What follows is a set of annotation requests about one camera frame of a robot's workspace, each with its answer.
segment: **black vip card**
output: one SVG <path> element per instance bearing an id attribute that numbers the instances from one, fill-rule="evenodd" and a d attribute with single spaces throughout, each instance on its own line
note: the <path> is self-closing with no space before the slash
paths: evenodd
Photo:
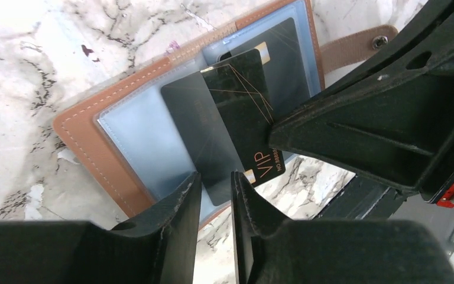
<path id="1" fill-rule="evenodd" d="M 258 186 L 283 174 L 282 152 L 269 148 L 267 141 L 274 110 L 259 50 L 223 60 L 201 73 L 248 180 Z"/>
<path id="2" fill-rule="evenodd" d="M 268 100 L 276 118 L 283 117 L 309 99 L 309 87 L 302 61 L 295 21 L 288 18 L 246 43 L 224 54 L 221 59 L 259 49 L 264 64 Z"/>

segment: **card holder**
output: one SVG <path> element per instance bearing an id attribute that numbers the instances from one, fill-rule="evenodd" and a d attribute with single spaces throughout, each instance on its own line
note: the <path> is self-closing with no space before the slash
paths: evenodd
<path id="1" fill-rule="evenodd" d="M 286 114 L 320 91 L 314 50 L 303 49 L 308 51 L 308 54 L 301 52 L 302 46 L 312 46 L 312 38 L 309 25 L 299 25 L 300 22 L 307 23 L 308 20 L 306 13 L 297 13 L 298 10 L 305 11 L 303 1 L 288 4 L 205 47 L 191 62 L 186 62 L 146 83 L 130 96 L 100 113 L 98 123 L 101 128 L 155 200 L 171 194 L 169 190 L 176 188 L 185 177 L 197 170 L 159 92 L 163 85 L 217 62 L 225 53 L 232 52 L 232 55 L 237 55 L 263 42 L 267 46 L 268 56 L 272 57 L 264 64 L 264 73 L 268 76 L 266 81 L 272 82 L 269 93 L 271 105 L 277 114 Z M 307 44 L 300 44 L 300 39 Z M 230 153 L 232 159 L 238 161 L 236 164 L 239 167 L 240 161 L 235 149 L 231 149 Z M 292 153 L 283 154 L 286 160 L 291 157 Z M 229 189 L 229 176 L 226 176 L 226 189 Z M 225 194 L 214 191 L 215 196 L 211 194 L 212 192 L 209 192 L 205 195 L 201 219 L 215 212 L 217 206 L 223 207 L 223 203 L 229 201 L 228 191 Z"/>
<path id="2" fill-rule="evenodd" d="M 129 107 L 130 104 L 127 102 L 138 97 L 138 94 L 156 91 L 157 88 L 152 87 L 154 83 L 159 85 L 169 80 L 169 78 L 175 79 L 181 75 L 186 76 L 188 72 L 193 73 L 201 69 L 201 66 L 207 66 L 209 60 L 207 53 L 212 52 L 211 50 L 216 46 L 215 44 L 218 47 L 220 46 L 218 43 L 221 42 L 223 44 L 225 41 L 227 44 L 236 43 L 241 45 L 244 35 L 259 31 L 257 29 L 259 26 L 252 25 L 253 23 L 261 23 L 260 25 L 265 23 L 267 25 L 265 21 L 277 19 L 286 10 L 290 11 L 292 9 L 293 12 L 296 11 L 307 15 L 306 18 L 302 18 L 293 14 L 290 18 L 297 19 L 295 25 L 299 27 L 296 29 L 300 41 L 299 47 L 301 50 L 305 50 L 305 54 L 307 54 L 305 56 L 308 56 L 308 58 L 302 59 L 305 62 L 304 67 L 309 70 L 312 69 L 311 71 L 314 72 L 308 72 L 311 74 L 311 86 L 307 86 L 309 89 L 318 88 L 321 90 L 324 87 L 323 65 L 333 66 L 331 69 L 335 69 L 345 65 L 342 63 L 351 64 L 365 60 L 376 52 L 376 50 L 370 48 L 371 40 L 374 37 L 387 36 L 391 39 L 397 34 L 395 28 L 391 26 L 381 26 L 362 31 L 359 33 L 360 36 L 357 37 L 360 40 L 355 40 L 356 35 L 352 35 L 346 41 L 340 39 L 326 45 L 328 47 L 326 50 L 329 51 L 346 50 L 345 54 L 342 55 L 343 58 L 337 61 L 332 54 L 327 54 L 322 58 L 313 28 L 310 1 L 277 0 L 191 41 L 189 44 L 182 46 L 182 49 L 168 56 L 156 59 L 148 67 L 71 107 L 54 120 L 53 128 L 122 210 L 129 217 L 134 216 L 168 193 L 163 191 L 161 194 L 155 195 L 149 191 L 146 187 L 148 181 L 139 177 L 139 169 L 145 169 L 144 165 L 135 167 L 131 165 L 129 160 L 136 161 L 140 159 L 143 160 L 143 163 L 147 162 L 148 164 L 152 164 L 155 161 L 145 161 L 146 158 L 144 156 L 137 154 L 129 156 L 130 150 L 135 151 L 131 153 L 137 153 L 138 149 L 130 149 L 129 146 L 126 146 L 124 139 L 129 139 L 132 136 L 126 136 L 128 131 L 118 132 L 116 126 L 130 124 L 130 128 L 134 127 L 133 129 L 137 129 L 137 123 L 133 124 L 132 122 L 132 115 L 136 114 L 136 112 L 125 113 L 122 105 L 126 104 L 127 106 L 125 107 Z M 154 97 L 150 95 L 149 99 L 157 97 L 155 92 L 153 94 Z M 208 204 L 207 200 L 208 195 L 203 191 L 203 201 L 205 202 L 202 204 L 201 209 L 202 224 L 225 208 L 225 206 L 216 207 Z"/>

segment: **white stitching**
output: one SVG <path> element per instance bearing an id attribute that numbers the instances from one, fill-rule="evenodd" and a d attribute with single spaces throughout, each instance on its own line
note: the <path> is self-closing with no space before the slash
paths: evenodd
<path id="1" fill-rule="evenodd" d="M 132 81 L 131 83 L 127 84 L 126 86 L 124 86 L 123 88 L 121 89 L 118 89 L 117 91 L 113 92 L 112 94 L 100 99 L 100 101 L 97 101 L 97 102 L 94 102 L 92 105 L 88 106 L 87 108 L 85 109 L 82 109 L 80 110 L 77 114 L 73 114 L 71 117 L 68 117 L 66 118 L 65 120 L 63 120 L 61 122 L 61 127 L 62 129 L 67 133 L 67 135 L 70 137 L 70 139 L 72 141 L 74 141 L 75 145 L 77 146 L 77 148 L 79 148 L 79 150 L 81 150 L 81 152 L 83 152 L 83 154 L 85 155 L 85 157 L 88 159 L 88 161 L 90 161 L 90 163 L 95 167 L 95 169 L 98 171 L 98 173 L 101 175 L 101 177 L 105 180 L 105 182 L 112 188 L 112 190 L 114 190 L 114 192 L 120 197 L 120 199 L 124 202 L 124 204 L 128 207 L 128 209 L 134 214 L 136 215 L 135 211 L 133 211 L 133 208 L 131 208 L 131 206 L 126 202 L 126 199 L 124 199 L 121 194 L 119 193 L 119 191 L 117 191 L 117 189 L 115 189 L 114 185 L 107 179 L 107 177 L 102 173 L 102 171 L 97 167 L 97 165 L 93 162 L 93 160 L 87 155 L 87 153 L 84 151 L 84 149 L 82 149 L 82 147 L 77 143 L 77 141 L 74 139 L 74 137 L 71 135 L 70 131 L 67 130 L 67 128 L 65 127 L 65 122 L 67 122 L 68 120 L 74 118 L 75 116 L 77 116 L 78 114 L 82 113 L 82 112 L 85 112 L 87 110 L 89 110 L 90 108 L 94 107 L 95 105 L 97 105 L 98 103 L 100 102 L 103 102 L 104 100 L 112 97 L 113 95 L 116 95 L 118 92 L 126 89 L 129 85 L 133 85 L 134 83 L 140 81 L 141 79 L 143 78 L 146 78 L 148 75 L 156 72 L 157 70 L 163 68 L 163 67 L 166 67 L 169 63 L 166 63 L 166 64 L 163 64 L 161 66 L 159 66 L 158 68 L 152 70 L 151 72 L 147 73 L 146 75 L 144 76 L 141 76 L 140 78 L 137 78 L 136 80 Z"/>
<path id="2" fill-rule="evenodd" d="M 196 40 L 199 42 L 195 46 L 193 46 L 193 47 L 186 46 L 186 49 L 187 49 L 186 51 L 175 51 L 174 53 L 172 53 L 170 55 L 170 57 L 172 57 L 171 61 L 172 62 L 176 61 L 184 56 L 188 56 L 192 52 L 197 52 L 201 47 L 203 47 L 209 43 L 212 43 L 216 40 L 220 40 L 220 39 L 224 38 L 225 36 L 227 36 L 228 34 L 234 33 L 235 31 L 236 31 L 235 24 L 229 24 L 221 29 L 214 31 L 213 32 L 214 34 L 200 37 Z"/>
<path id="3" fill-rule="evenodd" d="M 291 1 L 293 1 L 293 0 L 285 0 L 285 1 L 281 2 L 281 7 L 286 5 L 286 4 L 288 4 Z M 260 17 L 260 16 L 262 16 L 264 14 L 270 14 L 270 13 L 274 12 L 275 10 L 280 9 L 281 7 L 272 6 L 272 5 L 269 4 L 267 8 L 263 9 L 262 11 L 260 11 L 257 15 L 251 16 L 248 19 L 244 20 L 243 22 L 240 22 L 239 24 L 240 25 L 244 25 L 244 24 L 252 21 L 255 18 L 258 18 L 258 17 Z"/>

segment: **black plastic bracket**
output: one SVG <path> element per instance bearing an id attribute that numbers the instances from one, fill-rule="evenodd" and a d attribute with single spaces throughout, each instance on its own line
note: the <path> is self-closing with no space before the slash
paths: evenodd
<path id="1" fill-rule="evenodd" d="M 270 146 L 435 195 L 454 171 L 454 1 L 429 1 L 374 57 L 277 122 Z"/>
<path id="2" fill-rule="evenodd" d="M 387 219 L 415 194 L 355 176 L 316 218 Z"/>
<path id="3" fill-rule="evenodd" d="M 408 221 L 294 221 L 232 174 L 236 275 L 246 283 L 454 283 L 439 243 Z"/>

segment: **white marble countertop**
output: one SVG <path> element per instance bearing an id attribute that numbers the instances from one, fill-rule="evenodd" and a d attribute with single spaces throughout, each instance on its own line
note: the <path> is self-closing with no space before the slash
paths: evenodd
<path id="1" fill-rule="evenodd" d="M 51 129 L 117 76 L 267 0 L 0 0 L 0 220 L 127 217 Z M 320 44 L 380 24 L 402 29 L 427 0 L 314 0 Z M 351 68 L 327 75 L 327 85 Z M 257 190 L 311 218 L 354 175 L 298 157 Z M 233 283 L 230 210 L 199 232 L 195 283 Z"/>

